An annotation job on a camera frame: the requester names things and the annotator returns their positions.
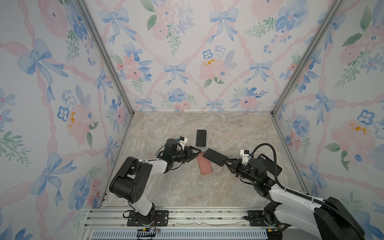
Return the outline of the pink phone case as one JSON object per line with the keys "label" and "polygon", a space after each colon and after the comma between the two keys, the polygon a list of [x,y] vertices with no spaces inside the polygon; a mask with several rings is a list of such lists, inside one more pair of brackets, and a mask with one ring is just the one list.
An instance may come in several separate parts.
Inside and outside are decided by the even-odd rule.
{"label": "pink phone case", "polygon": [[212,168],[211,162],[204,157],[204,154],[205,152],[202,152],[197,156],[197,162],[199,165],[201,175],[208,175],[213,172],[213,168]]}

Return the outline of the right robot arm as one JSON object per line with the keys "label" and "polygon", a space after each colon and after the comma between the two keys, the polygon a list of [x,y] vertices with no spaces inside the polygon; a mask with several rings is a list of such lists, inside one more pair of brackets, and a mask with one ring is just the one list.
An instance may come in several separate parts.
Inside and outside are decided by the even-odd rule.
{"label": "right robot arm", "polygon": [[224,160],[226,167],[240,180],[246,180],[263,198],[270,200],[264,208],[266,224],[290,225],[322,240],[363,240],[365,232],[347,209],[335,198],[320,199],[286,187],[268,172],[277,174],[279,167],[264,155],[249,159]]}

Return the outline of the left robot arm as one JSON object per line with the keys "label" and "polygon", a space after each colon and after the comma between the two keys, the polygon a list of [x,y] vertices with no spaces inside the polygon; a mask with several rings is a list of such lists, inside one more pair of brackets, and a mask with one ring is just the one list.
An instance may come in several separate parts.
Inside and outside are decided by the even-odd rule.
{"label": "left robot arm", "polygon": [[128,216],[123,216],[128,219],[128,226],[151,227],[162,220],[155,204],[148,200],[144,191],[150,176],[166,174],[174,169],[174,163],[189,163],[202,152],[187,146],[187,142],[184,137],[168,139],[151,160],[128,157],[112,178],[109,192],[125,199],[132,208]]}

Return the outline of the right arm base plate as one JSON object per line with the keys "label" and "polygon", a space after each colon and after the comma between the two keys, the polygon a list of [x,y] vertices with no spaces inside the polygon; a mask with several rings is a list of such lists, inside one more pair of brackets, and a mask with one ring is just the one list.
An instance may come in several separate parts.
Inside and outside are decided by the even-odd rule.
{"label": "right arm base plate", "polygon": [[288,224],[281,223],[275,216],[265,213],[263,210],[250,210],[244,216],[244,220],[250,223],[251,227],[270,227],[273,229],[282,229]]}

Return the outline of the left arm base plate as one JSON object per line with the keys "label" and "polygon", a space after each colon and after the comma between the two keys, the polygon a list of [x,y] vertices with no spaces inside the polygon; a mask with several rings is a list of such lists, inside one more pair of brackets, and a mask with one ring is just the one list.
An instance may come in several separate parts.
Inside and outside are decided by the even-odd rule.
{"label": "left arm base plate", "polygon": [[127,219],[128,227],[166,227],[169,221],[169,211],[152,210],[147,216],[135,212],[125,211],[123,218]]}

